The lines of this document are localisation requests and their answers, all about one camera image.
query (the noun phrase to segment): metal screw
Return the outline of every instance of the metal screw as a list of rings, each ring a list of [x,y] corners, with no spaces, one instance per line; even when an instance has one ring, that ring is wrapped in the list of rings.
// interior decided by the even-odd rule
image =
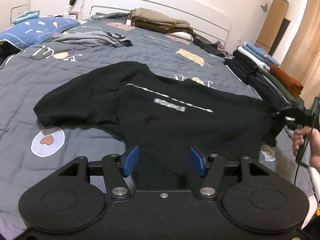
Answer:
[[[127,194],[128,190],[125,187],[115,187],[112,190],[112,193],[117,195],[117,196],[122,196],[124,194]]]
[[[206,195],[206,196],[211,196],[213,195],[214,193],[216,193],[215,189],[212,188],[212,187],[203,187],[200,189],[200,193],[202,195]]]
[[[168,193],[161,193],[160,197],[161,198],[167,198],[167,197],[169,197],[169,194]]]

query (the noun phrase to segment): black t-shirt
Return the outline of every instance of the black t-shirt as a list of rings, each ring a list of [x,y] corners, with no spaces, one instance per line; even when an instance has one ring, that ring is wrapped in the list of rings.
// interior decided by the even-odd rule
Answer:
[[[176,189],[200,185],[189,160],[193,145],[227,160],[257,159],[274,109],[190,79],[157,76],[147,65],[127,61],[70,80],[46,94],[34,111],[45,127],[81,121],[111,131],[127,147],[138,145],[136,187]]]

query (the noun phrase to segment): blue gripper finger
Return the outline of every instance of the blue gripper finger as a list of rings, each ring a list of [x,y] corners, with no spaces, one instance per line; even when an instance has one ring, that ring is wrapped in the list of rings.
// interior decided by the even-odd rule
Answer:
[[[133,171],[134,167],[138,162],[138,159],[139,159],[139,147],[136,146],[124,159],[124,165],[122,170],[124,176],[126,177],[130,176],[131,172]]]
[[[200,177],[203,177],[205,175],[205,168],[203,166],[202,157],[193,147],[190,147],[189,155],[192,167]]]

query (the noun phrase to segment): t-shirt sleeve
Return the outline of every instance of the t-shirt sleeve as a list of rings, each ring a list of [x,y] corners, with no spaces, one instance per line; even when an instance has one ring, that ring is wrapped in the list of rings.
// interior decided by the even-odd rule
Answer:
[[[97,124],[122,137],[117,118],[123,87],[140,71],[139,62],[119,62],[78,76],[44,95],[33,108],[45,127],[74,122]]]

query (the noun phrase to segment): blue folded shirt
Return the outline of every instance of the blue folded shirt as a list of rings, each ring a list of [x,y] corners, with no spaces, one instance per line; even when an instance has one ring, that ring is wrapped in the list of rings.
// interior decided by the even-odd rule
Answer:
[[[280,66],[280,64],[273,57],[271,57],[268,53],[266,53],[266,50],[264,48],[257,48],[251,43],[247,43],[246,47],[251,49],[254,53],[259,55],[260,57],[267,58],[268,61],[272,63],[272,65],[275,64],[277,66]]]
[[[254,51],[252,51],[251,49],[249,49],[246,45],[241,45],[242,48],[244,48],[247,52],[249,52],[250,54],[252,54],[253,56],[255,56],[258,60],[260,60],[261,62],[267,64],[269,67],[271,67],[270,63],[267,62],[265,60],[265,58],[260,57],[259,55],[257,55]]]

